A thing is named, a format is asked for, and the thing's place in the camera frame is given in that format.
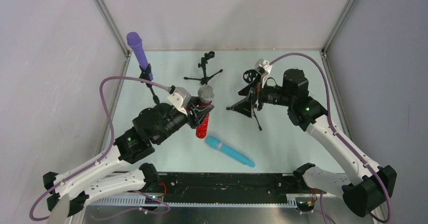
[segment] desk microphone stand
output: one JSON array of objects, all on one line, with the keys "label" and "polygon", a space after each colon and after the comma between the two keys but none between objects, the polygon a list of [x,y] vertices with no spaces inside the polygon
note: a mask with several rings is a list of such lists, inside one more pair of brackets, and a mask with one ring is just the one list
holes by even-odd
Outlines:
[{"label": "desk microphone stand", "polygon": [[201,58],[200,64],[198,64],[198,68],[202,68],[202,71],[203,71],[203,77],[202,78],[196,79],[196,78],[187,78],[187,77],[184,77],[184,79],[185,80],[188,80],[188,79],[189,80],[198,80],[198,81],[200,81],[201,85],[208,84],[208,81],[210,79],[212,79],[215,75],[223,72],[223,69],[220,69],[217,73],[215,73],[215,74],[213,74],[213,75],[211,75],[209,77],[206,76],[206,65],[208,64],[208,60],[210,60],[212,58],[214,58],[214,52],[213,51],[205,53],[204,57]]}]

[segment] black mount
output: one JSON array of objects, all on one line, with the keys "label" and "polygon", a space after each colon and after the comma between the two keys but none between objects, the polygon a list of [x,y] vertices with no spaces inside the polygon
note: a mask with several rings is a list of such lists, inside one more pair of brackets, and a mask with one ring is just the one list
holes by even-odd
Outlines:
[{"label": "black mount", "polygon": [[[151,65],[150,64],[148,64],[148,66],[147,66],[147,68],[146,68],[146,70],[144,70],[141,66],[140,66],[140,69],[141,69],[141,74],[140,74],[140,79],[145,79],[145,80],[148,80],[148,81],[151,81],[150,80],[150,73],[151,73]],[[153,85],[151,85],[151,84],[146,84],[146,86],[150,89],[150,92],[151,92],[151,95],[153,95],[153,101],[154,101],[154,103],[156,104],[156,105],[158,105],[159,103],[160,103],[160,101],[159,101],[159,97],[154,93],[154,90],[153,90]]]},{"label": "black mount", "polygon": [[213,75],[211,75],[211,76],[207,77],[207,75],[206,75],[206,65],[208,64],[208,60],[210,60],[210,59],[214,58],[214,56],[215,56],[215,53],[214,53],[213,51],[210,51],[210,52],[208,52],[208,53],[205,53],[205,54],[204,54],[204,56],[203,56],[203,57],[201,57],[201,62],[200,62],[200,64],[198,64],[198,68],[202,68],[202,71],[203,71],[203,77],[202,77],[202,78],[200,78],[200,79],[196,79],[196,78],[188,78],[188,77],[184,77],[184,79],[185,79],[185,80],[197,80],[197,81],[200,81],[200,84],[201,84],[201,85],[208,84],[208,81],[209,81],[210,79],[212,79],[215,75],[217,75],[217,74],[219,74],[219,73],[223,72],[223,69],[220,69],[220,70],[219,70],[218,72],[216,72],[215,74],[213,74]]},{"label": "black mount", "polygon": [[302,70],[288,69],[285,71],[282,86],[265,85],[262,88],[261,75],[256,70],[245,71],[243,79],[248,85],[238,94],[245,98],[231,107],[227,107],[226,110],[236,111],[249,118],[254,117],[259,130],[261,130],[261,126],[255,111],[262,110],[265,103],[288,106],[287,113],[291,122],[304,131],[309,124],[315,123],[316,118],[327,115],[327,110],[309,96],[309,82]]}]

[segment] red wire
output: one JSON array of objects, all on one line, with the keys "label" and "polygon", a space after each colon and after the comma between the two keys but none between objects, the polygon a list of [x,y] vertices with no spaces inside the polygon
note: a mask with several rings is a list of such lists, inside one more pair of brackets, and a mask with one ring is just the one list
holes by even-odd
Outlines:
[{"label": "red wire", "polygon": [[314,188],[311,189],[311,193],[313,192],[313,194],[315,195],[315,201],[318,200],[318,196],[316,195],[316,191]]},{"label": "red wire", "polygon": [[313,188],[310,189],[310,197],[311,197],[311,201],[314,201],[314,199],[313,199]]},{"label": "red wire", "polygon": [[167,186],[164,182],[161,182],[159,185],[162,185],[164,187],[164,194],[161,197],[164,197],[167,194]]}]

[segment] red glittery microphone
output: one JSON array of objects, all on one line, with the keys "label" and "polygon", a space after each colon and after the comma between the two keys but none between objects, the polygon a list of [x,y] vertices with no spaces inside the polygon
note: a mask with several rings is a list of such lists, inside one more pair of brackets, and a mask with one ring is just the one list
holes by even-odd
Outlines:
[{"label": "red glittery microphone", "polygon": [[[212,102],[212,99],[214,98],[214,90],[209,85],[202,85],[198,90],[198,97],[201,101],[201,103],[199,104],[200,106],[210,105]],[[208,129],[208,120],[209,120],[209,115],[206,116],[203,123],[196,128],[196,136],[198,138],[201,138],[201,139],[205,138],[206,131]]]}]

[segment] microphone grille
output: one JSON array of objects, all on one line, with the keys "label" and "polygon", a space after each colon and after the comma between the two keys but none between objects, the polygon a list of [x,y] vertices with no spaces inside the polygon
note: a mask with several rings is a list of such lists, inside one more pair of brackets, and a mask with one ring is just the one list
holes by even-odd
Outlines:
[{"label": "microphone grille", "polygon": [[202,85],[198,90],[198,97],[202,101],[202,103],[210,103],[214,98],[213,88],[207,84]]}]

